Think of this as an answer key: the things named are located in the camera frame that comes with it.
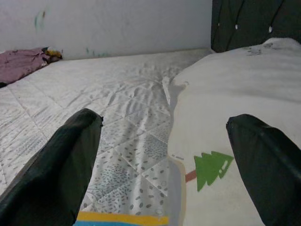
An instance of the quilted mattress cover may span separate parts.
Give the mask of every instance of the quilted mattress cover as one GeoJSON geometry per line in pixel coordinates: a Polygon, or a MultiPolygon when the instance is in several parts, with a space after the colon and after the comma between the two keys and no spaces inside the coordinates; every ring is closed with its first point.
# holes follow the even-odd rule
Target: quilted mattress cover
{"type": "Polygon", "coordinates": [[[0,89],[0,194],[75,112],[104,127],[81,211],[166,216],[171,115],[164,87],[208,49],[61,61],[0,89]]]}

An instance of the pink cloth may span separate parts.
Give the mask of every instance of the pink cloth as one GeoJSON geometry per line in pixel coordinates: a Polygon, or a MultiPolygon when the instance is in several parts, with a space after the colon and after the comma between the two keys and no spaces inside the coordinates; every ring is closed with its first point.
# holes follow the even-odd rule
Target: pink cloth
{"type": "Polygon", "coordinates": [[[42,48],[0,54],[0,83],[10,84],[44,67],[50,60],[42,48]]]}

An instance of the bedsheet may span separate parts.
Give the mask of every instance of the bedsheet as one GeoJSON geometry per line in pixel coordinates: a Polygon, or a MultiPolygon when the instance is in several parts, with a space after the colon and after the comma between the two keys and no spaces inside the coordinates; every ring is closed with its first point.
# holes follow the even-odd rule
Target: bedsheet
{"type": "Polygon", "coordinates": [[[165,216],[170,113],[164,84],[208,55],[174,53],[61,61],[0,89],[0,193],[71,115],[104,127],[82,211],[165,216]]]}

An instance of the dark headboard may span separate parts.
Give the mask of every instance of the dark headboard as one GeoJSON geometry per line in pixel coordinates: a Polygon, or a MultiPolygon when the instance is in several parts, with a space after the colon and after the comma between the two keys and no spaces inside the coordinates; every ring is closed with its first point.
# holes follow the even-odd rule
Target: dark headboard
{"type": "Polygon", "coordinates": [[[272,37],[301,43],[301,0],[213,0],[214,51],[258,45],[272,37]]]}

